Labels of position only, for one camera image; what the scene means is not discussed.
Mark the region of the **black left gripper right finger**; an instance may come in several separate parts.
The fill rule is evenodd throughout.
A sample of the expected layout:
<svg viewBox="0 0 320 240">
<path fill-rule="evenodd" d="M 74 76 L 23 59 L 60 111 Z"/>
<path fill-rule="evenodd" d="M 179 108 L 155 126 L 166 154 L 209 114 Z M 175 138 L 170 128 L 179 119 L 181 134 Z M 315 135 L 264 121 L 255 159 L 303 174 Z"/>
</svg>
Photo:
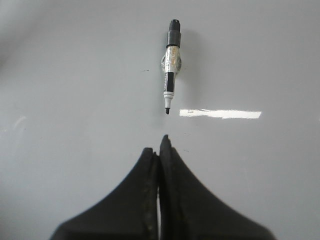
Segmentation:
<svg viewBox="0 0 320 240">
<path fill-rule="evenodd" d="M 265 226 L 210 192 L 164 135 L 159 148 L 162 240 L 274 240 Z"/>
</svg>

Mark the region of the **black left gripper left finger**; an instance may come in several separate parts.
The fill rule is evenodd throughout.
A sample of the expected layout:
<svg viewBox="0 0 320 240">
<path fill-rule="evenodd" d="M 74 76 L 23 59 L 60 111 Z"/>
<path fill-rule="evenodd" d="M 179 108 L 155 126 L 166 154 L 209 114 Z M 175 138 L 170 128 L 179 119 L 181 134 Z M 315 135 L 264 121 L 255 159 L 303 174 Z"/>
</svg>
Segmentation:
<svg viewBox="0 0 320 240">
<path fill-rule="evenodd" d="M 104 199 L 60 224 L 52 240 L 158 239 L 159 158 L 143 149 L 125 179 Z"/>
</svg>

